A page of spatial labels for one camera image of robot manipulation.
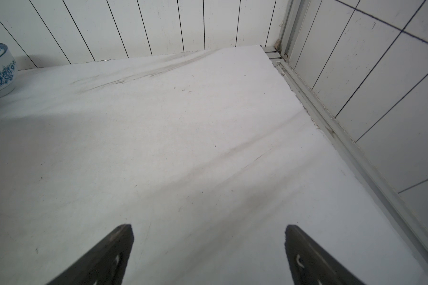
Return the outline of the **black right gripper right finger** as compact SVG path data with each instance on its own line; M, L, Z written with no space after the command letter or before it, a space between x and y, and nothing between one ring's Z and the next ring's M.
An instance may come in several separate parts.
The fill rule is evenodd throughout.
M362 285L297 225L285 229L285 252L295 285Z

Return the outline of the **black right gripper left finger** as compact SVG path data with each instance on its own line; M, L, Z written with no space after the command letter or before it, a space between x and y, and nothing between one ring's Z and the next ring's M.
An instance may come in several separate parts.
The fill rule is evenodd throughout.
M132 226L121 224L49 284L120 285L133 243Z

